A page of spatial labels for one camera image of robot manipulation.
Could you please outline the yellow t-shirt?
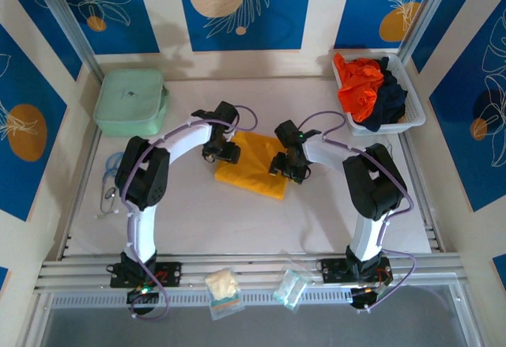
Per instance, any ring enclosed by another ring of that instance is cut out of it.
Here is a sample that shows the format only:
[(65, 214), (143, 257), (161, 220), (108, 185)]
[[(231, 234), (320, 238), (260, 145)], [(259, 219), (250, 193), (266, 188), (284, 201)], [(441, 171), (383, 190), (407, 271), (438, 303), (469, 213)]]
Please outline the yellow t-shirt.
[(232, 140), (240, 147), (240, 158), (236, 164), (221, 161), (215, 170), (215, 180), (282, 200), (288, 181), (282, 175), (269, 173), (273, 158), (283, 150), (279, 140), (244, 131), (237, 132)]

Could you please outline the orange t-shirt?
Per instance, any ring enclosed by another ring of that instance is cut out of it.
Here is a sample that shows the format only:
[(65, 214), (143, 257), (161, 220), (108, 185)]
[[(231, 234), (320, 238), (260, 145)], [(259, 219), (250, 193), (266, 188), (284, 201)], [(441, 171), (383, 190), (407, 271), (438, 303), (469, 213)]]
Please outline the orange t-shirt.
[(346, 62), (339, 53), (333, 57), (333, 63), (342, 83), (338, 99), (343, 111), (350, 113), (355, 123), (361, 123), (372, 114), (384, 81), (380, 65), (370, 58)]

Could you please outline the mint green zip case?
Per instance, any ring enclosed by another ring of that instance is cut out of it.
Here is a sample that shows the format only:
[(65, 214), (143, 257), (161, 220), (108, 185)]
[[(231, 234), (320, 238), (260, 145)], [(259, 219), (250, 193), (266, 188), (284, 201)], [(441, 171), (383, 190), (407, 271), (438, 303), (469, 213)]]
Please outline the mint green zip case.
[(167, 103), (159, 70), (114, 70), (104, 77), (93, 118), (108, 137), (152, 136), (163, 126)]

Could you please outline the light blue stethoscope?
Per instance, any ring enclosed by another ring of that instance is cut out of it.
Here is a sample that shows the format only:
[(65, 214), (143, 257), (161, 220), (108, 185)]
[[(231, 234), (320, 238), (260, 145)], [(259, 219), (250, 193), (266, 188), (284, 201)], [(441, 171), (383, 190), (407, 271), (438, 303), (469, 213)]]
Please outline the light blue stethoscope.
[(119, 189), (116, 187), (114, 179), (122, 158), (123, 153), (116, 152), (106, 159), (101, 179), (99, 213), (95, 216), (96, 219), (119, 213), (115, 204), (115, 200), (119, 197)]

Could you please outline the navy blue t-shirt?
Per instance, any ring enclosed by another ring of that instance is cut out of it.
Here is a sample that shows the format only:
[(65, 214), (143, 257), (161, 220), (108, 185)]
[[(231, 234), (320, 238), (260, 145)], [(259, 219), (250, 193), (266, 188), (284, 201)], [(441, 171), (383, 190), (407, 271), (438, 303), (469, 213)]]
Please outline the navy blue t-shirt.
[(371, 132), (377, 132), (384, 124), (397, 123), (406, 112), (407, 91), (398, 83), (398, 79), (387, 68), (388, 57), (376, 59), (383, 74), (383, 84), (377, 90), (377, 99), (367, 119), (359, 123)]

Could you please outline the plastic bag with green content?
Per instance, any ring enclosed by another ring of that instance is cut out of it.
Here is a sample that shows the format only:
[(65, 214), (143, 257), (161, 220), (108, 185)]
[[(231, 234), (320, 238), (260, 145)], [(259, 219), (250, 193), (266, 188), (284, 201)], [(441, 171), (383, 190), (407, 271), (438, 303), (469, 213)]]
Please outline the plastic bag with green content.
[(273, 292), (274, 300), (287, 310), (296, 314), (308, 286), (314, 284), (309, 265), (299, 255), (281, 250), (283, 258), (282, 275)]

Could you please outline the plastic bag with cream content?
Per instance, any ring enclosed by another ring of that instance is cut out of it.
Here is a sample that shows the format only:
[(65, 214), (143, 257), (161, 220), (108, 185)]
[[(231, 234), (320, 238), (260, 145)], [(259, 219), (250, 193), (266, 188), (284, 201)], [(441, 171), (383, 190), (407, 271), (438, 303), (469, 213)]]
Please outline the plastic bag with cream content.
[(210, 315), (216, 321), (242, 311), (244, 301), (235, 272), (224, 268), (206, 276)]

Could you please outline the white plastic basket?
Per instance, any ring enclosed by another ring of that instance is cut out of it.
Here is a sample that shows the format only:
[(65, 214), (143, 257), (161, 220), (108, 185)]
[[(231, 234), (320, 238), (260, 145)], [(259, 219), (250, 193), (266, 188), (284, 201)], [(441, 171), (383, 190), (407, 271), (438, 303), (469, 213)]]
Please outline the white plastic basket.
[(426, 117), (423, 107), (418, 99), (417, 93), (406, 72), (402, 60), (395, 54), (385, 51), (366, 51), (361, 53), (344, 53), (342, 55), (346, 62), (351, 62), (358, 58), (378, 59), (387, 57), (387, 69), (393, 73), (398, 83), (407, 91), (405, 101), (404, 120), (400, 123), (383, 124), (378, 131), (372, 132), (366, 127), (358, 125), (353, 121), (350, 114), (346, 114), (347, 126), (354, 136), (371, 136), (373, 134), (401, 134), (414, 126), (421, 126), (425, 123)]

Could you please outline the black electronics module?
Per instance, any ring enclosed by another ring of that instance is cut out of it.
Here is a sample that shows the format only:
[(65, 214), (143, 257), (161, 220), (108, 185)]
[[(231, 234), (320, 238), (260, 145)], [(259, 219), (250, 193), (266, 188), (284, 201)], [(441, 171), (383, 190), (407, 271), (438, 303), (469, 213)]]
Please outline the black electronics module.
[(158, 301), (159, 292), (147, 286), (133, 289), (126, 295), (126, 303), (128, 305), (157, 304)]
[(362, 289), (351, 289), (351, 306), (357, 310), (370, 308), (375, 304), (386, 290), (385, 285), (379, 287), (367, 287)]

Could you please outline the translucent grey front panel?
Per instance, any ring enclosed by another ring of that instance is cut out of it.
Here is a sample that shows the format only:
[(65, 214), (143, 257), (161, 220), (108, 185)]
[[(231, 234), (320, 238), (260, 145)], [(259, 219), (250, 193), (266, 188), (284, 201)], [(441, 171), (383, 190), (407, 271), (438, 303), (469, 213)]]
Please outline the translucent grey front panel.
[(119, 309), (53, 310), (40, 347), (488, 347), (450, 306), (424, 297), (389, 300), (369, 314), (340, 305), (306, 305), (296, 314), (249, 307), (213, 321), (206, 307), (170, 310), (158, 322)]

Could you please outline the aluminium front frame rail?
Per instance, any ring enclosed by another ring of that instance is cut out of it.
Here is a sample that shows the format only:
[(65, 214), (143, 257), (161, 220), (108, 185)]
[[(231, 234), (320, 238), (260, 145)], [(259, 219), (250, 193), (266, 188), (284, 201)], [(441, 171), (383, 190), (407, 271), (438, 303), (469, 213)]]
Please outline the aluminium front frame rail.
[[(160, 255), (157, 260), (181, 263), (181, 289), (202, 289), (205, 276), (223, 268), (236, 272), (242, 289), (271, 289), (291, 265), (309, 271), (315, 284), (321, 285), (323, 278), (317, 270), (318, 261), (341, 257), (341, 254)], [(454, 279), (467, 282), (456, 253), (416, 254), (415, 258), (417, 267), (406, 280), (408, 285), (436, 285)], [(61, 261), (46, 261), (40, 268), (34, 293), (112, 292), (111, 275), (106, 268), (118, 260), (115, 255), (76, 255)]]

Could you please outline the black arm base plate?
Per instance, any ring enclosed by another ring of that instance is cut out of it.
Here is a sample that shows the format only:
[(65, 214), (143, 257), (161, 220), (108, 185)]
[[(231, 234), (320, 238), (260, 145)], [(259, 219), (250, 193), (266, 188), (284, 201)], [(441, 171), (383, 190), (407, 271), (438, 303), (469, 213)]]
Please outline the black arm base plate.
[[(155, 262), (146, 265), (163, 287), (175, 288), (179, 286), (182, 264), (180, 262)], [(153, 279), (142, 270), (139, 275), (132, 273), (122, 263), (108, 265), (106, 271), (110, 273), (112, 288), (137, 288), (147, 284), (155, 285)]]
[(387, 269), (387, 257), (371, 259), (367, 262), (352, 262), (347, 258), (324, 258), (319, 260), (319, 272), (325, 284), (372, 284), (389, 285), (391, 272)]

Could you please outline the aluminium corner post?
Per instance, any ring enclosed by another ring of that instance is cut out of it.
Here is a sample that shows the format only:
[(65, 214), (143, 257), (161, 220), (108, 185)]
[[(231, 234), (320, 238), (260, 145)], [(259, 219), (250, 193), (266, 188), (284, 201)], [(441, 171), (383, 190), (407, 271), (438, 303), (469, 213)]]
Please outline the aluminium corner post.
[(422, 0), (411, 26), (398, 48), (397, 56), (402, 61), (403, 65), (406, 65), (410, 61), (414, 49), (419, 44), (421, 37), (424, 35), (441, 1), (442, 0)]
[(95, 80), (102, 84), (104, 72), (95, 53), (66, 0), (44, 0), (79, 59), (87, 66)]

